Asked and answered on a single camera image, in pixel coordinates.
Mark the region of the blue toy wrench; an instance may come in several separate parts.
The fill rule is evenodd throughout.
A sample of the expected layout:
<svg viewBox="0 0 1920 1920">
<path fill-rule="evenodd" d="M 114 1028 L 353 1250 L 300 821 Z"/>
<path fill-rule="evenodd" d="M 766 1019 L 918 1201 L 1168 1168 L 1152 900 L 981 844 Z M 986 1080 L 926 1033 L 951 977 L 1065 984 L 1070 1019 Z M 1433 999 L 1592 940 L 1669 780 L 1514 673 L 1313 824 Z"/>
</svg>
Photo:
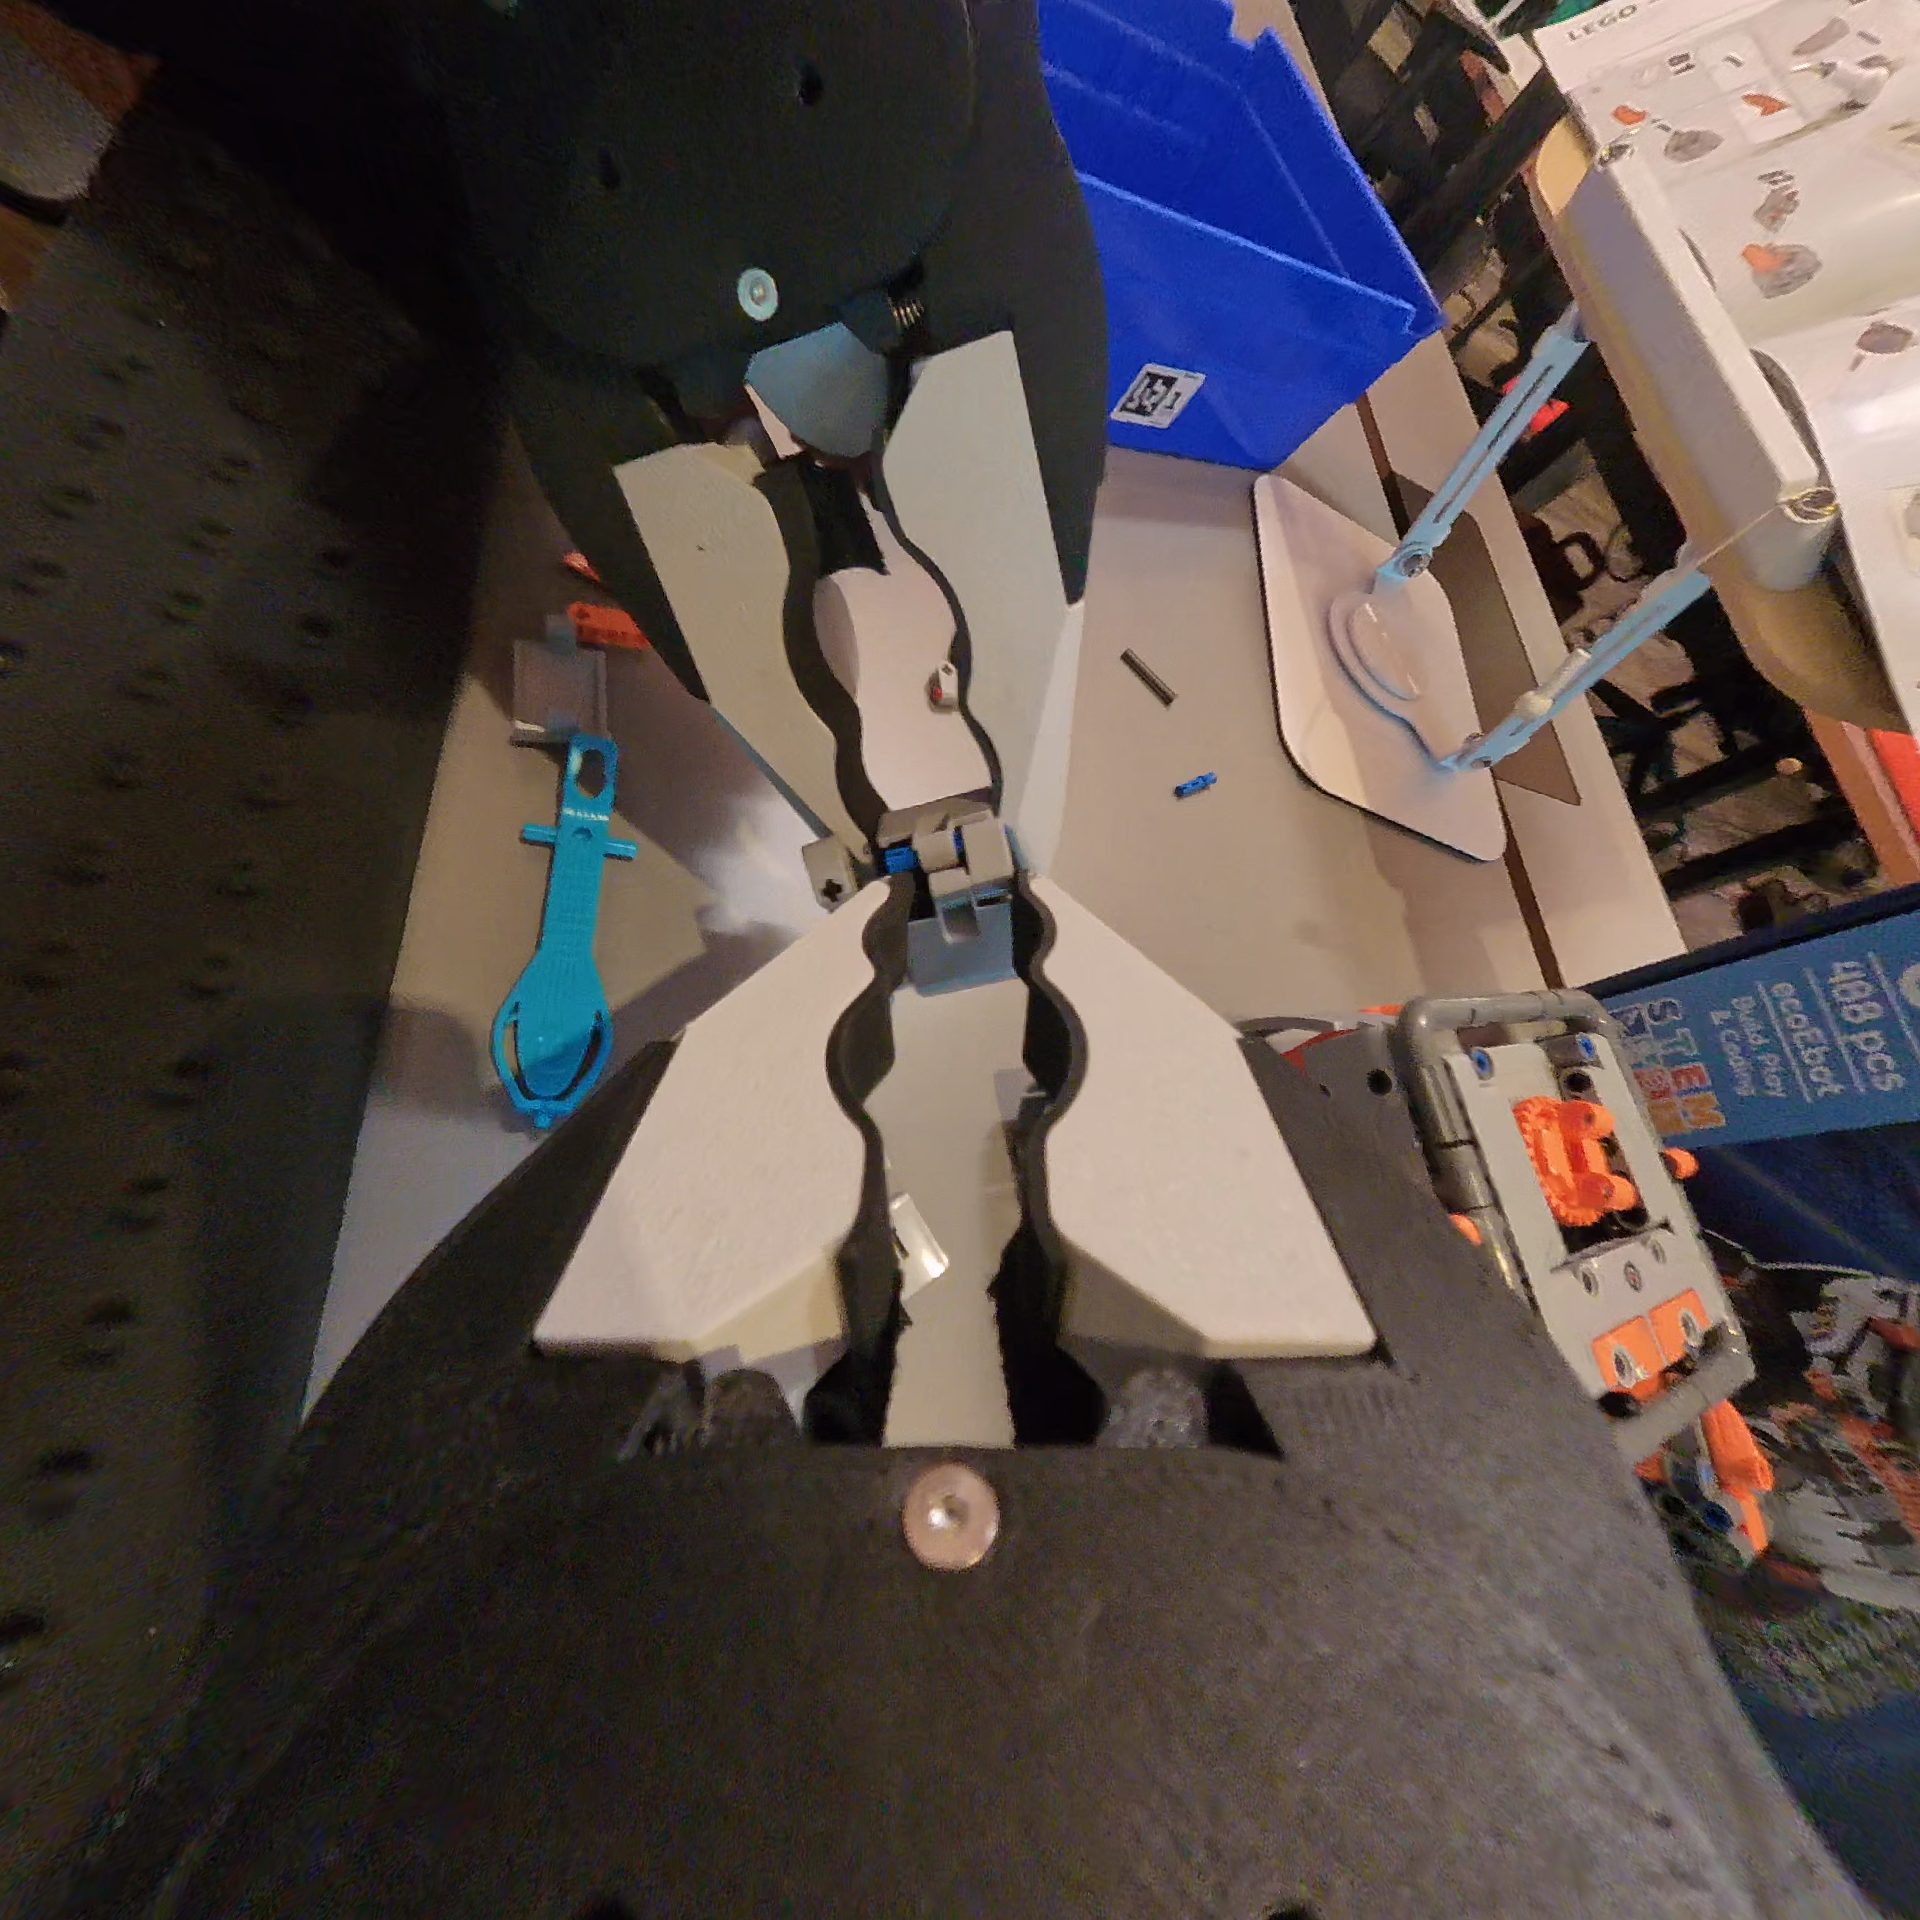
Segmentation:
<svg viewBox="0 0 1920 1920">
<path fill-rule="evenodd" d="M 504 1097 L 537 1131 L 583 1107 L 613 1051 L 593 940 L 606 864 L 637 857 L 637 844 L 613 832 L 614 801 L 614 740 L 576 733 L 552 821 L 518 831 L 522 845 L 545 853 L 544 898 L 535 951 L 495 1008 L 489 1051 Z"/>
</svg>

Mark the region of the blue plastic bin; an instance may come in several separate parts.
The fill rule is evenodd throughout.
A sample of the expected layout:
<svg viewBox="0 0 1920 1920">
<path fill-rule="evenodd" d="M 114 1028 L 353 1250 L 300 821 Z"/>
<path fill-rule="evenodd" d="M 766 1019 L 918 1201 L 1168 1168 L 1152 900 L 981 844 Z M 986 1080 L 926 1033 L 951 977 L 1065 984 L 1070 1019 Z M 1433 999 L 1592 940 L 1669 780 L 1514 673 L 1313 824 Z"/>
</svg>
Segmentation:
<svg viewBox="0 0 1920 1920">
<path fill-rule="evenodd" d="M 1440 329 L 1289 49 L 1216 3 L 1040 3 L 1102 271 L 1108 441 L 1281 466 Z"/>
</svg>

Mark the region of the blue robot kit box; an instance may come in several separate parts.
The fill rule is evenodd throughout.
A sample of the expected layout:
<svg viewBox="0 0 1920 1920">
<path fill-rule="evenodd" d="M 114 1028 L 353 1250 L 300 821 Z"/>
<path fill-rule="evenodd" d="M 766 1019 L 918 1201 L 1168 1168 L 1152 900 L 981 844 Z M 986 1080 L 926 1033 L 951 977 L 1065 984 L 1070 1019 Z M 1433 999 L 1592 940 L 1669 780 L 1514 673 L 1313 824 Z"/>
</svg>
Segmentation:
<svg viewBox="0 0 1920 1920">
<path fill-rule="evenodd" d="M 1914 888 L 1592 980 L 1695 1156 L 1757 1369 L 1766 1551 L 1700 1573 L 1734 1692 L 1860 1882 L 1914 1851 Z"/>
</svg>

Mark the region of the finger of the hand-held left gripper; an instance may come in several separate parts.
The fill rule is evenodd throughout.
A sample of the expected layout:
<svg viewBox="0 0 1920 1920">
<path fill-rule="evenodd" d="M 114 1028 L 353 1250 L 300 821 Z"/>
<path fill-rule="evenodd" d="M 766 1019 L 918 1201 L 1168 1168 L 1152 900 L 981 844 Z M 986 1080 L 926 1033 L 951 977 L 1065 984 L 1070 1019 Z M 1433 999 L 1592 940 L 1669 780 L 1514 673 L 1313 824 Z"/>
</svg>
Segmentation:
<svg viewBox="0 0 1920 1920">
<path fill-rule="evenodd" d="M 815 835 L 863 841 L 837 736 L 785 655 L 793 557 L 756 450 L 656 450 L 614 484 L 679 623 L 706 705 Z"/>
<path fill-rule="evenodd" d="M 1013 331 L 911 367 L 877 480 L 885 519 L 948 604 L 957 708 L 999 818 L 1024 857 L 1056 857 L 1082 610 L 1062 581 Z"/>
</svg>

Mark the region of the light grey toy block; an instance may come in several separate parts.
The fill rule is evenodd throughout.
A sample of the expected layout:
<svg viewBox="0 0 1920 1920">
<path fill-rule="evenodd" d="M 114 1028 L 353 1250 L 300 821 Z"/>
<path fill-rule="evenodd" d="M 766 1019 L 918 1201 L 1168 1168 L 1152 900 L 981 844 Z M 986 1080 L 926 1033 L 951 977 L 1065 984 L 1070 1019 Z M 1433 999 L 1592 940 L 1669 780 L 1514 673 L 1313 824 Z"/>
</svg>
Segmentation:
<svg viewBox="0 0 1920 1920">
<path fill-rule="evenodd" d="M 844 937 L 846 1013 L 903 985 L 940 996 L 1024 980 L 1021 851 L 985 789 L 885 810 L 866 839 L 820 832 L 804 844 L 802 866 L 828 913 L 879 888 L 876 911 Z"/>
</svg>

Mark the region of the instruction booklet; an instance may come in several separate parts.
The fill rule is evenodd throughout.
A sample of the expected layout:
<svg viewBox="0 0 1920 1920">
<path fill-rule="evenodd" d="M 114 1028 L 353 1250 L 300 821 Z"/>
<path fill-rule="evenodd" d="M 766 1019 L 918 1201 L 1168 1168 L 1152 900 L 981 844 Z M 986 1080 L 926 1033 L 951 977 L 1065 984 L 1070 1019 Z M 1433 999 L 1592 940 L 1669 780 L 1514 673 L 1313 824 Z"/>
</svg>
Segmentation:
<svg viewBox="0 0 1920 1920">
<path fill-rule="evenodd" d="M 1914 733 L 1918 12 L 1594 4 L 1535 29 L 1591 161 L 1535 178 L 1753 665 Z"/>
</svg>

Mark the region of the grey orange tracked toy robot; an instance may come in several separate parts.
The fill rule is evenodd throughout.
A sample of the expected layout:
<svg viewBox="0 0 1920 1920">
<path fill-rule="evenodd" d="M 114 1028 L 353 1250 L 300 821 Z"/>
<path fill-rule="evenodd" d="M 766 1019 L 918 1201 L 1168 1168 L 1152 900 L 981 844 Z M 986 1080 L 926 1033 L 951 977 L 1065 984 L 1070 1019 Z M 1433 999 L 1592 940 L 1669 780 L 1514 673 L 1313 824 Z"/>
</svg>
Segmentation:
<svg viewBox="0 0 1920 1920">
<path fill-rule="evenodd" d="M 1425 1185 L 1542 1322 L 1671 1540 L 1751 1569 L 1774 1469 L 1737 1400 L 1756 1362 L 1624 1036 L 1586 992 L 1420 996 L 1238 1021 Z"/>
</svg>

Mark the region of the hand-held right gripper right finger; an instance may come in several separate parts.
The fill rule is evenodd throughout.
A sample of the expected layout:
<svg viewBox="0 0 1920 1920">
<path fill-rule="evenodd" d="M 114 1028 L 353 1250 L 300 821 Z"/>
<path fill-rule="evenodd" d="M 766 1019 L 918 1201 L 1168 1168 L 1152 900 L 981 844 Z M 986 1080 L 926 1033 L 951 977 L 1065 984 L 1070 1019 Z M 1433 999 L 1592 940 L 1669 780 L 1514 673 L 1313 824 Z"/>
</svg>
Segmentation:
<svg viewBox="0 0 1920 1920">
<path fill-rule="evenodd" d="M 1015 892 L 1015 1369 L 1356 1361 L 1349 1266 L 1241 1033 L 1058 885 Z"/>
</svg>

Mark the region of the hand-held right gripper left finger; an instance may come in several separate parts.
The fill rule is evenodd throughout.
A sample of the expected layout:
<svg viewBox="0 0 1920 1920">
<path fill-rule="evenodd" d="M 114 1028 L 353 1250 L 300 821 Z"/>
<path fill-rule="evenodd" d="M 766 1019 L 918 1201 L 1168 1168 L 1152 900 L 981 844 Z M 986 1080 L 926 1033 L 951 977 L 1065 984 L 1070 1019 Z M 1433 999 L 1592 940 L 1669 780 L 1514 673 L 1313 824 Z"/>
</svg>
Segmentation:
<svg viewBox="0 0 1920 1920">
<path fill-rule="evenodd" d="M 544 1353 L 886 1367 L 903 1277 L 879 1131 L 909 888 L 870 885 L 694 1017 L 535 1322 Z"/>
</svg>

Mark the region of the black perforated mat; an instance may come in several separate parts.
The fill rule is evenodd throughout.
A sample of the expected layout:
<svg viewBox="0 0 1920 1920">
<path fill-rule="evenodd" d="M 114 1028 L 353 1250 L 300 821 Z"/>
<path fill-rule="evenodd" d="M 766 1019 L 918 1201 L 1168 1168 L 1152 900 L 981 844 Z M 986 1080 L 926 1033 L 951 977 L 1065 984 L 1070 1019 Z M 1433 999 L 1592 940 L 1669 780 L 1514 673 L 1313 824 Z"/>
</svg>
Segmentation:
<svg viewBox="0 0 1920 1920">
<path fill-rule="evenodd" d="M 5 331 L 5 1916 L 300 1423 L 508 447 L 439 211 L 159 80 Z"/>
</svg>

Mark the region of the white book stand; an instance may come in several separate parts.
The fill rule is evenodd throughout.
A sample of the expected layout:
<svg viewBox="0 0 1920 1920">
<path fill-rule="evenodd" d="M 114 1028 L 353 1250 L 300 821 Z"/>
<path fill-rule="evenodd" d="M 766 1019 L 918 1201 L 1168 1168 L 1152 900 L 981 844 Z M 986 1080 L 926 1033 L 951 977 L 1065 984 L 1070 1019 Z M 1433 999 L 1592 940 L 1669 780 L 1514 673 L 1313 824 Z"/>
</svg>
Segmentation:
<svg viewBox="0 0 1920 1920">
<path fill-rule="evenodd" d="M 1834 504 L 1753 346 L 1717 296 L 1671 296 L 1662 321 L 1591 291 L 1546 328 L 1396 543 L 1281 468 L 1254 480 L 1270 681 L 1280 740 L 1320 793 L 1473 863 L 1506 845 L 1495 765 L 1708 592 L 1797 592 L 1831 540 Z M 1455 616 L 1433 560 L 1525 425 L 1584 352 L 1614 373 L 1634 352 L 1654 425 L 1678 436 L 1709 492 L 1698 530 L 1618 623 L 1542 684 L 1480 722 Z"/>
</svg>

